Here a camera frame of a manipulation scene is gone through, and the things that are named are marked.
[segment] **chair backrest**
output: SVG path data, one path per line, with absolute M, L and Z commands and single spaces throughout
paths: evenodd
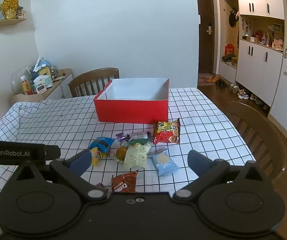
M 285 147 L 275 127 L 261 113 L 243 103 L 231 101 L 227 110 L 258 165 L 275 180 L 286 168 Z
M 73 97 L 77 97 L 78 94 L 76 92 L 76 87 L 79 87 L 80 95 L 83 97 L 84 93 L 81 88 L 81 84 L 84 84 L 85 91 L 87 96 L 90 96 L 87 82 L 90 82 L 90 88 L 91 88 L 91 95 L 96 95 L 100 92 L 101 88 L 99 86 L 98 79 L 102 82 L 102 87 L 105 87 L 105 81 L 104 78 L 107 78 L 108 82 L 110 81 L 110 77 L 114 76 L 114 78 L 119 78 L 119 69 L 117 68 L 99 68 L 95 69 L 86 73 L 83 73 L 77 77 L 75 77 L 68 85 L 71 91 L 71 95 Z M 93 81 L 95 81 L 95 84 L 97 86 L 97 92 L 95 91 L 93 87 Z

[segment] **checkered tablecloth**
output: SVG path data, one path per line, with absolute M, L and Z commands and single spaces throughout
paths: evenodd
M 16 103 L 0 122 L 0 140 L 58 145 L 61 158 L 69 159 L 86 149 L 99 136 L 116 138 L 115 135 L 120 132 L 131 134 L 143 130 L 153 133 L 153 125 L 150 124 L 99 122 L 93 98 L 86 96 L 41 103 Z M 177 118 L 181 118 L 180 144 L 158 143 L 152 146 L 152 150 L 168 147 L 171 158 L 180 169 L 159 178 L 148 158 L 147 168 L 139 169 L 136 191 L 168 191 L 172 195 L 197 179 L 187 164 L 187 154 L 191 149 L 212 160 L 225 159 L 232 165 L 244 165 L 246 161 L 253 160 L 232 123 L 197 88 L 170 90 L 169 120 Z M 112 148 L 118 145 L 120 143 L 115 140 Z M 0 190 L 15 169 L 15 166 L 0 165 Z M 123 163 L 116 163 L 108 157 L 96 167 L 90 166 L 82 178 L 92 184 L 102 182 L 111 186 L 112 175 L 129 171 L 124 169 Z

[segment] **blue snack package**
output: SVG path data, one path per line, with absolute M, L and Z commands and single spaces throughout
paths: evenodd
M 166 176 L 179 169 L 177 164 L 169 157 L 168 149 L 159 154 L 151 155 L 151 160 L 159 177 Z
M 97 137 L 88 147 L 89 150 L 97 147 L 101 152 L 107 153 L 115 139 L 107 137 Z

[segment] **black device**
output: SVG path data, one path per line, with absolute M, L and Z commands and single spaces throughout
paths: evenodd
M 0 155 L 1 164 L 19 165 L 0 193 L 0 240 L 282 239 L 275 230 L 284 202 L 254 161 L 231 166 L 191 150 L 188 165 L 199 178 L 173 198 L 168 192 L 106 195 L 80 177 L 91 165 L 89 150 L 64 160 L 58 147 L 53 153 L 48 147 L 0 142 L 0 152 L 39 153 Z M 55 160 L 45 165 L 36 157 L 42 155 Z

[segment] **doormat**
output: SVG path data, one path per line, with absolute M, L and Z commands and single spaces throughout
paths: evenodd
M 212 78 L 213 75 L 210 74 L 198 74 L 198 86 L 214 86 L 215 83 L 208 83 L 207 79 Z

